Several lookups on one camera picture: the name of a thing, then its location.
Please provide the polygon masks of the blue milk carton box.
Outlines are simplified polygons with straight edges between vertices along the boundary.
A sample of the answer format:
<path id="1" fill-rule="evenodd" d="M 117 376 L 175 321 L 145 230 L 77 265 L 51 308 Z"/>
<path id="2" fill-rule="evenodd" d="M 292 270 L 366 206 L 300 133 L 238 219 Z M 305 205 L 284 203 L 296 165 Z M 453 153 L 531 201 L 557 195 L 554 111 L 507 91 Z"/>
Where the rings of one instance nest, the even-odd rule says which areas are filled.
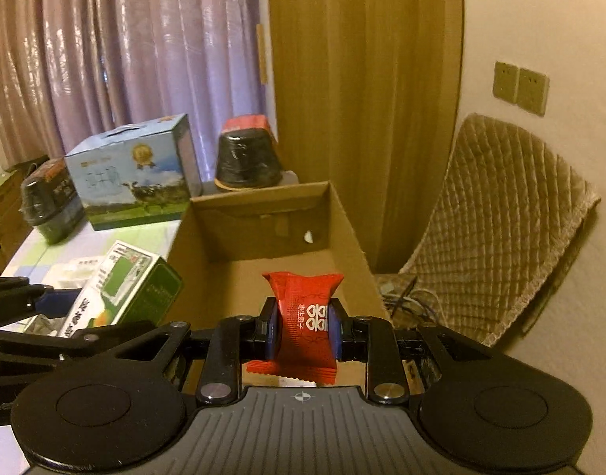
<path id="1" fill-rule="evenodd" d="M 202 193 L 185 114 L 90 136 L 66 165 L 94 230 L 177 220 Z"/>

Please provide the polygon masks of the red candy wrapper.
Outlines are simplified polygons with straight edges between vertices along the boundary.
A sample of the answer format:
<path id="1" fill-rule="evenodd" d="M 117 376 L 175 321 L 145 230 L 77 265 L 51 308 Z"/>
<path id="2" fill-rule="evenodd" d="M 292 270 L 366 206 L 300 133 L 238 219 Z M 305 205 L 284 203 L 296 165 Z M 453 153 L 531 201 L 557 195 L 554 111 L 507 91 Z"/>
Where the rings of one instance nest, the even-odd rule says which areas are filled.
<path id="1" fill-rule="evenodd" d="M 273 271 L 267 272 L 264 279 L 277 300 L 278 348 L 270 360 L 249 361 L 247 371 L 334 384 L 337 369 L 329 338 L 328 305 L 344 276 L 306 277 Z"/>

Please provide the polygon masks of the black wrapped bowl left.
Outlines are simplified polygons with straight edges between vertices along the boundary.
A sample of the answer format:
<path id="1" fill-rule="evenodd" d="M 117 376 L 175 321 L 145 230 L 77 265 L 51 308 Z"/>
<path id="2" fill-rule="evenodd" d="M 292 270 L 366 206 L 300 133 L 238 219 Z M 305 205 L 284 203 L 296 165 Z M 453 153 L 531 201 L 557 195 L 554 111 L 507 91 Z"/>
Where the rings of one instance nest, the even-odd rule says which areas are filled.
<path id="1" fill-rule="evenodd" d="M 21 183 L 21 213 L 49 245 L 78 226 L 84 209 L 64 158 L 47 160 Z"/>

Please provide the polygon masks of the purple curtain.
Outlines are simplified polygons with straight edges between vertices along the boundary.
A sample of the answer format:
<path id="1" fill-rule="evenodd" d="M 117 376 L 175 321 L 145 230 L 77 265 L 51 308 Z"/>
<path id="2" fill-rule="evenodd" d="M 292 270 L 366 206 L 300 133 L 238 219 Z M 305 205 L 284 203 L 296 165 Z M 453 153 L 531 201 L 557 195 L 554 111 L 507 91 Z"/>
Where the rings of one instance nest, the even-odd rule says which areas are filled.
<path id="1" fill-rule="evenodd" d="M 184 114 L 205 178 L 231 117 L 261 114 L 260 0 L 0 0 L 0 165 Z"/>

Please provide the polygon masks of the black wrapped bowl right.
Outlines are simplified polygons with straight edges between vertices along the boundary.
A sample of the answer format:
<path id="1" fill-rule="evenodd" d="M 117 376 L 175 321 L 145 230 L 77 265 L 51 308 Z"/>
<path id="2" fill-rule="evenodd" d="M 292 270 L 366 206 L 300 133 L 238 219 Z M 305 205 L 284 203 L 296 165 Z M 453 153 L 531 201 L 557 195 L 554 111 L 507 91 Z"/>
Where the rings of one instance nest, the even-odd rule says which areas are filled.
<path id="1" fill-rule="evenodd" d="M 262 127 L 223 132 L 218 141 L 216 186 L 239 191 L 276 186 L 282 163 L 271 132 Z"/>

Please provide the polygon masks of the brown cardboard box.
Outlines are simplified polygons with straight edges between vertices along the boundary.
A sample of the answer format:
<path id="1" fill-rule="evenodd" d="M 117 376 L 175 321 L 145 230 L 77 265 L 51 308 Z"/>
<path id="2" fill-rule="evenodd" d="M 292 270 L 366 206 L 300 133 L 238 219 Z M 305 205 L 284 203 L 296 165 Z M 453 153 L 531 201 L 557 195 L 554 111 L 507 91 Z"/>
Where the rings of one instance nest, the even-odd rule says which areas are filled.
<path id="1" fill-rule="evenodd" d="M 327 182 L 195 199 L 168 255 L 183 281 L 169 322 L 213 329 L 221 319 L 257 315 L 273 292 L 264 274 L 341 274 L 335 295 L 351 315 L 386 311 L 356 234 Z"/>

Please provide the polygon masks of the black wrapped bowl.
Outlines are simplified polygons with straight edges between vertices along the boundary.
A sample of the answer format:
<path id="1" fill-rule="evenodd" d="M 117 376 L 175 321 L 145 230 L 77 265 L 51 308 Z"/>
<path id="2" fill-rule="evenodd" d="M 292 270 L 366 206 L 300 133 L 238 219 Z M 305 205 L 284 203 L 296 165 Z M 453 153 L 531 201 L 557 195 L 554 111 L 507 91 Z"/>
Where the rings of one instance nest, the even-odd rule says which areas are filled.
<path id="1" fill-rule="evenodd" d="M 21 213 L 49 245 L 78 226 L 84 209 L 64 158 L 47 160 L 21 183 Z"/>
<path id="2" fill-rule="evenodd" d="M 239 191 L 276 186 L 282 163 L 271 132 L 262 127 L 223 132 L 218 141 L 216 186 Z"/>

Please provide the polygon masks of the checkered tablecloth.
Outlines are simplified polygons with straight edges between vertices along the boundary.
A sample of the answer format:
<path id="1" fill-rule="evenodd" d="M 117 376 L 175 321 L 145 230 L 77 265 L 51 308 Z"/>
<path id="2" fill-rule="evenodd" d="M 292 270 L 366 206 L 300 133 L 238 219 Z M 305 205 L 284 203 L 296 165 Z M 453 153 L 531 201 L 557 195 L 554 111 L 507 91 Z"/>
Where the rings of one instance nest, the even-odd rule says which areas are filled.
<path id="1" fill-rule="evenodd" d="M 64 243 L 52 247 L 41 245 L 36 263 L 25 260 L 16 262 L 11 272 L 14 275 L 28 276 L 31 282 L 50 285 L 54 289 L 82 289 L 115 241 L 123 241 L 158 254 L 167 261 L 177 227 L 178 223 L 171 221 L 97 232 L 87 224 Z M 50 319 L 38 314 L 4 328 L 59 337 L 59 330 L 67 315 Z"/>

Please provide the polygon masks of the beige wall sockets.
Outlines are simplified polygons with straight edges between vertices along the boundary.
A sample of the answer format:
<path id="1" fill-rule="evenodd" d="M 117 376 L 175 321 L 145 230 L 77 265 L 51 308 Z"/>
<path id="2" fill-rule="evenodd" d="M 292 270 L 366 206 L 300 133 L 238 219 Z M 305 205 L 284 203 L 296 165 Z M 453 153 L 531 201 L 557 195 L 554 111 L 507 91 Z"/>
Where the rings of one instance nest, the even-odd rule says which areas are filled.
<path id="1" fill-rule="evenodd" d="M 550 78 L 543 73 L 495 62 L 492 93 L 495 98 L 517 105 L 535 116 L 546 113 Z"/>

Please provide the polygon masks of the green white spray box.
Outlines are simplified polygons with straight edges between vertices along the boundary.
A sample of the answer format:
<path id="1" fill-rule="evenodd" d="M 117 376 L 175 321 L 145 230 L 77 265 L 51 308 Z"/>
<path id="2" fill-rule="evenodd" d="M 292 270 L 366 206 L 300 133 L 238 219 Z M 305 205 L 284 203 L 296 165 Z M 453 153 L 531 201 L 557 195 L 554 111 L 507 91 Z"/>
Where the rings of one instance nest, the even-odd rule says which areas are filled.
<path id="1" fill-rule="evenodd" d="M 76 297 L 58 336 L 139 321 L 158 325 L 182 288 L 182 278 L 163 257 L 115 241 Z"/>

